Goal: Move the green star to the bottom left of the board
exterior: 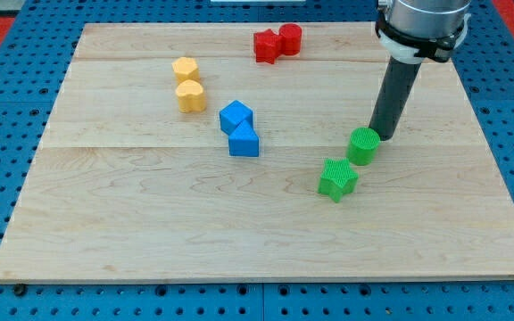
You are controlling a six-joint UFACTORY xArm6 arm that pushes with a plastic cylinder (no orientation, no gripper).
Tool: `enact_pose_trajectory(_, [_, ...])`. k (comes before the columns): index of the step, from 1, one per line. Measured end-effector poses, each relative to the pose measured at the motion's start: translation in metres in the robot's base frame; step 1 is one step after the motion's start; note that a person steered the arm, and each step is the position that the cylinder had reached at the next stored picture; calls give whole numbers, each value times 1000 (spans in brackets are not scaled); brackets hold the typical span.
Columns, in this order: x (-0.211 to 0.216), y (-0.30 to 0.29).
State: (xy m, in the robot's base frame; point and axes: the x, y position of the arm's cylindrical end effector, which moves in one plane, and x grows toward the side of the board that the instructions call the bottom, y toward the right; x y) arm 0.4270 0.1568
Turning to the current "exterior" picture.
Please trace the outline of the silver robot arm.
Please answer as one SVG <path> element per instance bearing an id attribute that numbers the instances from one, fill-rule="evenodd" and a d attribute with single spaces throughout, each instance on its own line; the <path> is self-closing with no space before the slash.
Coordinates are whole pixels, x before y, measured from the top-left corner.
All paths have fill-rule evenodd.
<path id="1" fill-rule="evenodd" d="M 398 62 L 448 62 L 468 33 L 470 4 L 470 0 L 377 0 L 377 37 Z"/>

